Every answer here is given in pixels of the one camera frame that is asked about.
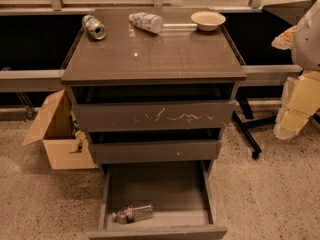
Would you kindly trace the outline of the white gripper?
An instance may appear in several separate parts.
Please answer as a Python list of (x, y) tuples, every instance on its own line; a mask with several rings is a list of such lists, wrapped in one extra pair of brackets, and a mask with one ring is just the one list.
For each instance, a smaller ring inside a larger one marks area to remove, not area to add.
[(297, 79), (288, 77), (284, 84), (281, 108), (273, 129), (278, 139), (291, 139), (320, 109), (320, 0), (292, 26), (275, 37), (271, 46), (291, 50), (292, 61), (306, 70)]

